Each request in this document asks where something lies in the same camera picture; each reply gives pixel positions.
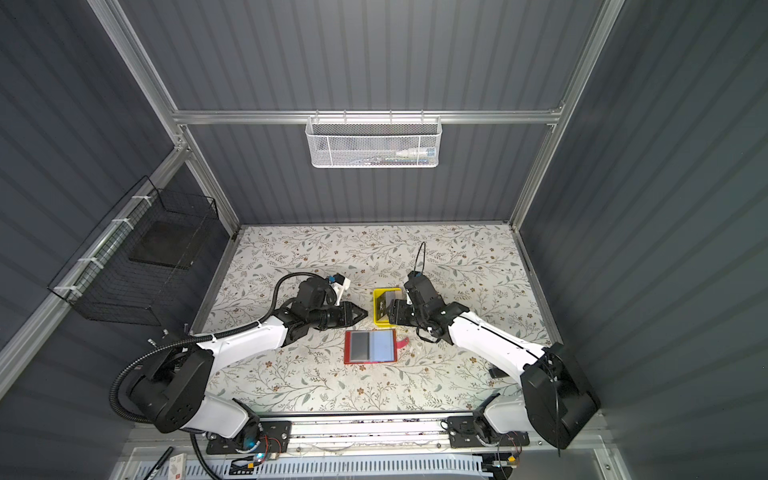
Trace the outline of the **red leather card holder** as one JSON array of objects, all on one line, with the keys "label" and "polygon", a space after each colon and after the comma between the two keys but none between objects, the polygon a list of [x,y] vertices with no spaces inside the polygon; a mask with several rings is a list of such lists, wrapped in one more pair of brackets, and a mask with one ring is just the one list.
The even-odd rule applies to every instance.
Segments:
[{"label": "red leather card holder", "polygon": [[344,363],[346,365],[394,363],[399,351],[410,343],[399,338],[394,329],[350,330],[345,333]]}]

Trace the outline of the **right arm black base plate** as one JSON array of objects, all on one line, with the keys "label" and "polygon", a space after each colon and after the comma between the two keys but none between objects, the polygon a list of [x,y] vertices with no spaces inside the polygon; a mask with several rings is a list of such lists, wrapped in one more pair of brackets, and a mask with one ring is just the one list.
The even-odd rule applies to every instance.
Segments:
[{"label": "right arm black base plate", "polygon": [[499,433],[488,421],[473,415],[449,416],[440,422],[454,449],[479,447],[522,448],[530,444],[527,432]]}]

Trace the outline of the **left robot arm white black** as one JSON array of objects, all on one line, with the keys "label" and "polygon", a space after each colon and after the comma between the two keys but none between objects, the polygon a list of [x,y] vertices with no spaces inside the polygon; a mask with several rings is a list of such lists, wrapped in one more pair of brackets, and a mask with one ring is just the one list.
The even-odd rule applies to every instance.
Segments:
[{"label": "left robot arm white black", "polygon": [[219,371],[258,354],[277,351],[312,330],[350,328],[367,310],[344,299],[348,278],[299,273],[297,293],[280,301],[272,292],[259,319],[206,335],[174,338],[126,366],[113,381],[109,404],[119,417],[151,424],[161,433],[210,433],[246,445],[262,434],[260,417],[236,399],[209,393]]}]

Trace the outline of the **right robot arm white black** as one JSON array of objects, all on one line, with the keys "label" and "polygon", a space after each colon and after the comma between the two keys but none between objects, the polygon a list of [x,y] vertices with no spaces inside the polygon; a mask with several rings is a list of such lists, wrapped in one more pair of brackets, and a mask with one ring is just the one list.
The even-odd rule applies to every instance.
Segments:
[{"label": "right robot arm white black", "polygon": [[446,302],[422,272],[410,272],[404,290],[384,302],[390,324],[414,327],[428,343],[444,341],[478,355],[520,387],[520,401],[494,393],[473,411],[471,435],[478,443],[497,446],[514,433],[535,432],[562,450],[601,408],[596,390],[563,344],[526,341],[463,304]]}]

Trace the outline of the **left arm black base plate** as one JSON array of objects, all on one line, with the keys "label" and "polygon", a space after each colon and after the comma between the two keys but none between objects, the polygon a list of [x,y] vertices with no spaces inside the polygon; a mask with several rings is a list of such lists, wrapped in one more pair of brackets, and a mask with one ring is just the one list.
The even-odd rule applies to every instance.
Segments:
[{"label": "left arm black base plate", "polygon": [[290,421],[249,422],[233,439],[217,436],[208,441],[209,455],[282,454],[287,452],[293,424]]}]

